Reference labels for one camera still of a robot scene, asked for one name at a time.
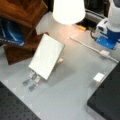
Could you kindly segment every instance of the lamp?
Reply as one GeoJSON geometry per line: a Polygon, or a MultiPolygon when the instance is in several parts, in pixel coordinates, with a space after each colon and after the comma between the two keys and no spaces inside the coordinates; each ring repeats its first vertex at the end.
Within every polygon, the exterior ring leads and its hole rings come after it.
{"type": "Polygon", "coordinates": [[[72,24],[80,22],[85,17],[84,0],[54,0],[53,18],[64,25],[61,30],[64,37],[69,38],[73,30],[72,24]]]}

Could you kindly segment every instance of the cable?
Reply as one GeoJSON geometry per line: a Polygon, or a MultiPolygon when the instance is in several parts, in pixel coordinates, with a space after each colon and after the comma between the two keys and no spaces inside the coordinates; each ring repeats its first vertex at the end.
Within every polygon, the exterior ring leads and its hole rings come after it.
{"type": "Polygon", "coordinates": [[[91,49],[91,50],[93,50],[93,51],[95,51],[95,52],[97,52],[97,53],[100,53],[99,50],[97,50],[97,49],[95,49],[95,48],[93,48],[93,47],[90,47],[90,46],[84,44],[83,42],[80,42],[80,41],[78,41],[78,40],[76,40],[76,39],[74,39],[74,38],[72,38],[72,37],[70,37],[70,39],[71,39],[71,40],[74,40],[74,41],[76,41],[76,42],[78,42],[78,43],[80,43],[80,44],[82,44],[83,46],[85,46],[85,47],[87,47],[87,48],[89,48],[89,49],[91,49]]]}
{"type": "Polygon", "coordinates": [[[90,36],[91,36],[92,39],[94,39],[94,40],[96,41],[96,40],[97,40],[97,37],[94,37],[94,36],[92,35],[93,30],[94,30],[95,28],[92,28],[92,29],[91,29],[91,31],[90,31],[90,36]]]}
{"type": "Polygon", "coordinates": [[[93,51],[95,51],[95,52],[97,52],[97,53],[99,53],[101,56],[103,56],[103,57],[105,57],[105,58],[107,58],[107,59],[110,59],[110,60],[112,60],[112,61],[114,61],[114,62],[116,62],[116,63],[119,62],[119,61],[116,60],[115,58],[111,57],[111,56],[109,55],[110,52],[108,52],[108,51],[106,51],[106,50],[99,51],[99,50],[97,50],[97,49],[95,49],[95,48],[93,48],[93,47],[90,47],[90,46],[84,44],[83,42],[81,42],[81,41],[79,41],[79,40],[77,40],[77,39],[72,38],[71,36],[70,36],[70,39],[71,39],[71,40],[74,40],[74,41],[76,41],[76,42],[78,42],[78,43],[80,43],[80,44],[82,44],[83,46],[85,46],[85,47],[87,47],[87,48],[89,48],[89,49],[91,49],[91,50],[93,50],[93,51]]]}

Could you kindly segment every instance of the blue object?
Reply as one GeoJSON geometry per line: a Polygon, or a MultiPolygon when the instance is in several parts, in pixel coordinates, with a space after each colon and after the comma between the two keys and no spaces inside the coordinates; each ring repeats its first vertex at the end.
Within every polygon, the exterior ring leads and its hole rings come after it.
{"type": "Polygon", "coordinates": [[[103,36],[100,36],[97,39],[97,43],[99,43],[102,46],[105,46],[106,48],[109,48],[109,49],[114,49],[114,47],[116,45],[116,42],[113,42],[113,40],[107,39],[107,38],[105,38],[103,36]]]}
{"type": "Polygon", "coordinates": [[[17,23],[0,18],[0,41],[5,44],[24,45],[24,37],[17,23]]]}
{"type": "Polygon", "coordinates": [[[118,39],[120,39],[120,32],[113,32],[109,29],[107,29],[107,35],[100,36],[97,39],[97,43],[109,48],[114,49],[116,43],[118,42],[118,39]]]}

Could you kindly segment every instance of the white table surface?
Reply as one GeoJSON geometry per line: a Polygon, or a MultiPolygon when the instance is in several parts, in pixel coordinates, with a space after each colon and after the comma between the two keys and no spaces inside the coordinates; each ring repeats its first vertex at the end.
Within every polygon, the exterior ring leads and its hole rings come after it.
{"type": "MultiPolygon", "coordinates": [[[[51,13],[43,22],[43,28],[41,24],[37,27],[38,33],[40,26],[41,31],[48,31],[51,37],[65,44],[61,54],[63,63],[48,81],[42,81],[30,92],[28,87],[32,83],[24,87],[22,82],[28,77],[31,59],[9,66],[3,47],[0,47],[0,80],[42,120],[104,120],[87,106],[87,100],[99,86],[93,81],[94,76],[98,72],[108,75],[116,63],[66,38],[61,33],[64,26],[55,22],[51,13]]],[[[90,38],[89,31],[77,32],[75,38],[99,50],[104,49],[90,38]]],[[[112,56],[119,60],[119,51],[112,51],[112,56]]]]}

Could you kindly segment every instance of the white lamp shade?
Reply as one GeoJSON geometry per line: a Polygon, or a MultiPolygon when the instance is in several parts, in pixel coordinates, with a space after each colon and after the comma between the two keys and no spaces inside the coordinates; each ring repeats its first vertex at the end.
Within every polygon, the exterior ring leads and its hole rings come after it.
{"type": "Polygon", "coordinates": [[[54,0],[53,17],[61,24],[74,24],[85,17],[84,0],[54,0]]]}

